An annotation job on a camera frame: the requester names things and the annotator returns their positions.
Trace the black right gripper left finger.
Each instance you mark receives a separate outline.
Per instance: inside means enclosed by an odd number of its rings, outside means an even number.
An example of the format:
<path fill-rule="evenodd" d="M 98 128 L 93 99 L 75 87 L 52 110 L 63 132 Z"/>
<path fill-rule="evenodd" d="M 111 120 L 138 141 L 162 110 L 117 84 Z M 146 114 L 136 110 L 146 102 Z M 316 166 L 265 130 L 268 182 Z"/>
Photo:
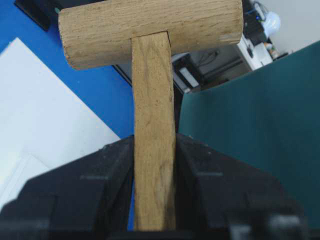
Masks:
<path fill-rule="evenodd" d="M 0 212 L 3 240 L 105 240 L 127 229 L 132 136 L 28 180 Z"/>

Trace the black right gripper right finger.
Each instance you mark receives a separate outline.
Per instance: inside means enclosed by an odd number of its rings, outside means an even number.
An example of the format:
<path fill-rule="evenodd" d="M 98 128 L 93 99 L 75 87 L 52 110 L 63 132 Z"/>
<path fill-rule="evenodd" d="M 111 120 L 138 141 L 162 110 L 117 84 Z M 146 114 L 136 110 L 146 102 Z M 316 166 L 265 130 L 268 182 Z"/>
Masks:
<path fill-rule="evenodd" d="M 178 230 L 203 240 L 305 240 L 302 208 L 271 174 L 176 136 Z"/>

